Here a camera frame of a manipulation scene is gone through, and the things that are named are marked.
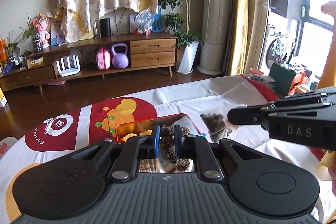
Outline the person right hand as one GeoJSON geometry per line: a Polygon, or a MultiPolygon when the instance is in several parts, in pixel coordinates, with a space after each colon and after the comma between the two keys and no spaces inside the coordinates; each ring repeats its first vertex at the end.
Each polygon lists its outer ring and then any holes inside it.
{"type": "MultiPolygon", "coordinates": [[[[324,14],[328,14],[333,17],[334,25],[330,50],[327,56],[325,67],[323,69],[321,80],[318,84],[318,89],[335,86],[335,1],[330,1],[322,5],[321,11],[324,14]]],[[[335,151],[327,151],[322,159],[326,159],[327,163],[329,163],[327,170],[330,176],[330,181],[332,182],[332,192],[335,195],[335,151]]]]}

